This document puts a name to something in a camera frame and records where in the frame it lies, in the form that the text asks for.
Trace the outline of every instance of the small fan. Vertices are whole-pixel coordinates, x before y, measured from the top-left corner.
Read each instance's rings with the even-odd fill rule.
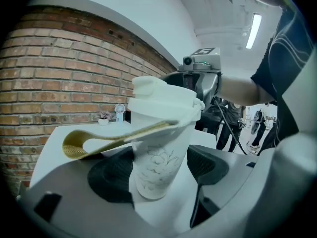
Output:
[[[123,113],[125,112],[125,106],[121,103],[118,103],[114,106],[116,121],[123,122]]]

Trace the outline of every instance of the cable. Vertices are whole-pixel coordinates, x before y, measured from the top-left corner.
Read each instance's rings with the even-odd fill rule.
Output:
[[[231,135],[232,135],[232,138],[236,141],[236,143],[237,143],[237,145],[240,147],[241,151],[242,151],[245,155],[248,155],[248,154],[243,150],[243,148],[242,148],[242,146],[241,146],[239,140],[238,140],[238,139],[235,137],[235,135],[233,134],[232,129],[230,128],[230,125],[229,125],[229,123],[227,122],[226,117],[224,117],[224,113],[223,113],[223,111],[222,111],[222,109],[221,109],[221,107],[220,107],[220,105],[219,105],[219,103],[218,103],[218,101],[216,100],[215,97],[214,97],[214,102],[216,102],[216,104],[217,104],[217,106],[218,106],[218,108],[219,108],[219,110],[220,110],[220,112],[221,112],[221,115],[222,115],[222,117],[223,117],[223,120],[224,120],[225,124],[226,124],[226,125],[228,126],[228,128],[229,128],[229,131],[230,131],[230,133],[231,133]]]

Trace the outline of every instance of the fluorescent light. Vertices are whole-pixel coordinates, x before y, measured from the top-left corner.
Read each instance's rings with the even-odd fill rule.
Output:
[[[254,40],[256,39],[256,36],[258,34],[258,30],[261,24],[262,16],[259,14],[254,14],[253,15],[253,20],[252,20],[252,28],[251,32],[249,35],[248,43],[246,48],[250,49],[253,46]]]

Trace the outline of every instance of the white cup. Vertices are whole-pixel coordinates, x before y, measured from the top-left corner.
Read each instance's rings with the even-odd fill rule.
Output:
[[[135,98],[130,98],[133,130],[153,125],[162,120],[181,120],[192,114],[196,93],[186,88],[167,85],[155,77],[135,78]],[[190,137],[200,119],[200,111],[188,125],[173,133],[133,142],[133,168],[138,192],[148,199],[166,195],[186,154]]]

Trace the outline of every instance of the white table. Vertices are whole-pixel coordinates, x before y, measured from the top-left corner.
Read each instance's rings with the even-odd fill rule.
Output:
[[[57,127],[46,142],[36,163],[30,187],[53,169],[73,161],[64,155],[62,142],[66,135],[75,129],[89,131],[99,135],[116,136],[130,132],[131,125],[127,122],[112,122],[106,126],[84,124]],[[104,141],[91,139],[84,144],[84,149],[86,151],[92,151],[104,144]],[[215,148],[215,135],[195,130],[190,144]],[[187,157],[185,157],[166,196],[160,200],[148,201],[143,198],[138,193],[132,177],[133,176],[131,176],[129,180],[129,191],[133,196],[136,212],[145,221],[158,228],[160,232],[167,237],[175,236],[190,229],[189,222],[195,204],[197,183],[187,167]]]

